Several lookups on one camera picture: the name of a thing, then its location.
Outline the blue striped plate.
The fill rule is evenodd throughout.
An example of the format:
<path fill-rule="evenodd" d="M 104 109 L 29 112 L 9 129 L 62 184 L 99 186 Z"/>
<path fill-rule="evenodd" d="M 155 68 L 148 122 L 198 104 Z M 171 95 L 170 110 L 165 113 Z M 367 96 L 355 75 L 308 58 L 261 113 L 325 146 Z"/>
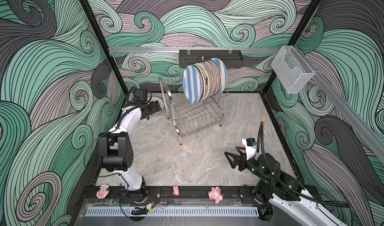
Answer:
<path fill-rule="evenodd" d="M 203 94 L 203 81 L 200 71 L 194 64 L 187 66 L 184 70 L 183 90 L 190 103 L 196 104 L 200 101 Z"/>
<path fill-rule="evenodd" d="M 219 88 L 219 91 L 218 91 L 218 94 L 221 94 L 226 85 L 227 85 L 227 82 L 228 82 L 228 72 L 227 72 L 227 68 L 224 64 L 224 62 L 219 59 L 219 58 L 212 58 L 212 60 L 216 63 L 217 67 L 219 68 L 219 71 L 220 71 L 220 79 L 221 79 L 221 84 L 220 84 L 220 88 Z"/>

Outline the white plate green red rim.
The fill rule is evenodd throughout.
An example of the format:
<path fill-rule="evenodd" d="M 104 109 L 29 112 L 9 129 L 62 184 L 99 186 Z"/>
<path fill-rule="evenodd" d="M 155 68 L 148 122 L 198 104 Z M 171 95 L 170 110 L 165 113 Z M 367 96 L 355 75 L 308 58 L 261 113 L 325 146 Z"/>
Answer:
<path fill-rule="evenodd" d="M 206 99 L 207 95 L 208 95 L 208 90 L 209 90 L 208 72 L 201 63 L 196 63 L 195 66 L 198 68 L 198 70 L 201 74 L 201 79 L 202 79 L 202 84 L 203 84 L 203 92 L 202 92 L 202 96 L 200 98 L 200 101 L 202 101 L 202 100 Z"/>

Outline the cream plate floral drawing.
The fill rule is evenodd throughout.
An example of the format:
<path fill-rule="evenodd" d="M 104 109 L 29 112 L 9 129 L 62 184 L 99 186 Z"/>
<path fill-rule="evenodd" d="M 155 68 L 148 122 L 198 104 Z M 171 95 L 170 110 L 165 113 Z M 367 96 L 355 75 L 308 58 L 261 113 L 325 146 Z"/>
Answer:
<path fill-rule="evenodd" d="M 213 92 L 213 78 L 212 78 L 212 72 L 209 68 L 209 66 L 205 62 L 201 62 L 201 64 L 205 67 L 205 69 L 208 72 L 208 83 L 209 83 L 209 90 L 208 90 L 208 95 L 207 98 L 211 97 L 212 92 Z"/>

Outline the white plate dark cloud motif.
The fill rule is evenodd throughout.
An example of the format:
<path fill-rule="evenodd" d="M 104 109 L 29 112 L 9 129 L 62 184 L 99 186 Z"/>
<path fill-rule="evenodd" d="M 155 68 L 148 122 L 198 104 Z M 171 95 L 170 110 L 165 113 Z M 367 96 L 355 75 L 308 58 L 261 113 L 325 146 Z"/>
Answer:
<path fill-rule="evenodd" d="M 217 88 L 217 74 L 216 74 L 216 71 L 214 69 L 213 64 L 210 61 L 207 60 L 204 63 L 208 67 L 209 80 L 211 81 L 208 97 L 212 97 L 216 91 L 216 88 Z"/>

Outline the orange sunburst plate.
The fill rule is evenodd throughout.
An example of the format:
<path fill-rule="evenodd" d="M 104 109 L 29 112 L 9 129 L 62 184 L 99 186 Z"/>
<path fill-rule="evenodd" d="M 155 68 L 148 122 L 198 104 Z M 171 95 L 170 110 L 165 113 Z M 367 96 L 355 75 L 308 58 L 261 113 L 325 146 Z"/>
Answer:
<path fill-rule="evenodd" d="M 212 96 L 216 95 L 216 93 L 219 90 L 219 68 L 215 61 L 208 60 L 208 64 L 210 65 L 210 70 L 212 72 L 212 78 L 213 78 L 213 93 Z"/>
<path fill-rule="evenodd" d="M 215 93 L 214 93 L 214 95 L 217 95 L 221 91 L 221 84 L 222 84 L 221 68 L 220 68 L 220 63 L 217 60 L 217 58 L 211 58 L 211 61 L 212 61 L 212 64 L 214 65 L 214 67 L 215 67 L 215 71 L 216 71 L 216 75 L 217 75 L 216 76 L 216 90 L 215 90 Z"/>

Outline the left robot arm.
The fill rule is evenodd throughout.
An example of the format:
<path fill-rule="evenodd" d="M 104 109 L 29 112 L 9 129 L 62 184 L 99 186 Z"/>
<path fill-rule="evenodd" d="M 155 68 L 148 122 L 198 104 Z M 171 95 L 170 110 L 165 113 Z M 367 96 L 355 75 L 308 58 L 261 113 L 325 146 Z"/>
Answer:
<path fill-rule="evenodd" d="M 118 177 L 128 196 L 145 198 L 147 186 L 133 166 L 134 151 L 130 136 L 139 120 L 149 119 L 162 109 L 158 101 L 133 103 L 122 109 L 117 123 L 108 132 L 98 136 L 98 162 L 111 176 Z"/>

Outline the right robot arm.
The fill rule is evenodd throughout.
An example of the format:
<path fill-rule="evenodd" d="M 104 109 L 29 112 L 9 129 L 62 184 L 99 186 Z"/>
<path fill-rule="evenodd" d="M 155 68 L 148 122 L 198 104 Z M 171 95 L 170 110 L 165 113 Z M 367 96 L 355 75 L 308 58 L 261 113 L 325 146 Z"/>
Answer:
<path fill-rule="evenodd" d="M 273 156 L 262 152 L 257 158 L 247 159 L 242 147 L 239 154 L 225 152 L 232 168 L 248 170 L 259 178 L 254 188 L 243 186 L 240 195 L 244 201 L 259 205 L 259 219 L 269 222 L 274 216 L 273 206 L 282 210 L 303 226 L 344 226 L 341 220 L 326 209 L 296 178 L 283 172 Z"/>

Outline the pink pig toy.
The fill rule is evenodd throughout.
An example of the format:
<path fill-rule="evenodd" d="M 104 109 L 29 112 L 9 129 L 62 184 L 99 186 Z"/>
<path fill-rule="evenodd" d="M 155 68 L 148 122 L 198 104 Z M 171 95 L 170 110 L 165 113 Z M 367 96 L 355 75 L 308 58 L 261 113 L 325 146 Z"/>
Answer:
<path fill-rule="evenodd" d="M 224 199 L 224 196 L 221 193 L 221 189 L 219 187 L 211 188 L 211 190 L 208 192 L 208 196 L 209 199 L 215 201 L 216 204 L 219 204 Z"/>

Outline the small pink figurine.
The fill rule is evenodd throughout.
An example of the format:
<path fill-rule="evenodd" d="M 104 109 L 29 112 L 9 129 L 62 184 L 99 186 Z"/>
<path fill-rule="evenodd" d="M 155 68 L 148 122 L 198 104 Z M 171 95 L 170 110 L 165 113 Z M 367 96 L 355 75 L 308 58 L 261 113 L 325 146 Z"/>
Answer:
<path fill-rule="evenodd" d="M 180 190 L 178 186 L 173 186 L 173 195 L 177 197 L 180 195 Z"/>

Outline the pink white sneaker toy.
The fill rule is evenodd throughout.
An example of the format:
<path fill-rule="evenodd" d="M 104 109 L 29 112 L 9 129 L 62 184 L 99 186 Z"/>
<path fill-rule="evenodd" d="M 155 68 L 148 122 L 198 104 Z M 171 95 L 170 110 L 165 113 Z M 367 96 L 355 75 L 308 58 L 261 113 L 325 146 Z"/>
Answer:
<path fill-rule="evenodd" d="M 104 199 L 110 193 L 110 186 L 108 184 L 103 184 L 100 186 L 100 189 L 96 193 L 98 199 Z"/>

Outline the aluminium wall rail back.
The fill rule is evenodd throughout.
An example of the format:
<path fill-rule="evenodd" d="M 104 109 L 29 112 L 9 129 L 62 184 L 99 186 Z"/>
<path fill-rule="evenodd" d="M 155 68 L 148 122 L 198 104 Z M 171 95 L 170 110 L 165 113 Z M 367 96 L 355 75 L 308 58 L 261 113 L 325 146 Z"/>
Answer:
<path fill-rule="evenodd" d="M 225 50 L 231 53 L 240 50 L 245 54 L 277 54 L 280 48 L 204 48 L 204 47 L 109 47 L 110 53 L 178 53 L 180 50 Z"/>

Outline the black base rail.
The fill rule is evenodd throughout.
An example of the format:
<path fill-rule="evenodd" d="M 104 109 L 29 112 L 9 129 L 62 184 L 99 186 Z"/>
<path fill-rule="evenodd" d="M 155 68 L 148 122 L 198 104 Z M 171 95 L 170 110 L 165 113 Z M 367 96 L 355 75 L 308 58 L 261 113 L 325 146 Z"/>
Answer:
<path fill-rule="evenodd" d="M 157 204 L 170 204 L 175 201 L 208 200 L 208 192 L 211 191 L 211 188 L 211 186 L 179 186 L 179 195 L 175 196 L 172 186 L 143 186 L 137 191 L 128 191 L 123 186 L 110 186 L 110 193 L 106 198 L 100 200 L 96 197 L 99 187 L 87 186 L 81 193 L 78 205 L 85 201 L 104 203 L 108 200 L 123 204 L 136 204 L 142 200 L 149 200 Z M 220 186 L 220 189 L 224 201 L 252 206 L 268 205 L 266 201 L 257 197 L 253 192 L 253 188 L 249 186 Z"/>

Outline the black wall shelf basket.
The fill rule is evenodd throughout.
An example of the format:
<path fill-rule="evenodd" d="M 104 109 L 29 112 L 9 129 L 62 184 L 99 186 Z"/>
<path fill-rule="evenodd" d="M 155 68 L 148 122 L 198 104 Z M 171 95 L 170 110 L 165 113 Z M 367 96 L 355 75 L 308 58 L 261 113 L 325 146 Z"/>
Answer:
<path fill-rule="evenodd" d="M 219 58 L 229 69 L 241 68 L 244 62 L 244 57 L 240 50 L 180 50 L 179 51 L 179 67 L 186 68 L 191 64 L 195 64 L 204 60 Z"/>

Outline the clear acrylic wall holder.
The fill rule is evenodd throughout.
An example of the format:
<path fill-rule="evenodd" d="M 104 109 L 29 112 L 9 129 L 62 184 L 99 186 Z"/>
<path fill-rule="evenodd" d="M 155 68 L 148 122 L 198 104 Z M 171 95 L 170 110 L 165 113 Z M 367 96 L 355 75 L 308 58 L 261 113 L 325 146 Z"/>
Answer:
<path fill-rule="evenodd" d="M 298 94 L 315 75 L 304 53 L 294 46 L 282 46 L 271 66 L 287 94 Z"/>

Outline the aluminium wall rail right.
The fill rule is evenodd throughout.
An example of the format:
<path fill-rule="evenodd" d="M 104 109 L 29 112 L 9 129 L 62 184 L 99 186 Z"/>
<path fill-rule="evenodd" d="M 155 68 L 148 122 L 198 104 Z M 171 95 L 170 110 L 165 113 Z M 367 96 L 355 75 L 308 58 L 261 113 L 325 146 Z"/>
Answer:
<path fill-rule="evenodd" d="M 305 55 L 297 50 L 314 72 L 312 80 L 323 90 L 338 110 L 338 115 L 352 127 L 364 145 L 380 160 L 384 161 L 384 142 L 374 130 L 348 104 L 349 95 L 343 77 L 333 63 L 320 53 L 311 52 Z"/>

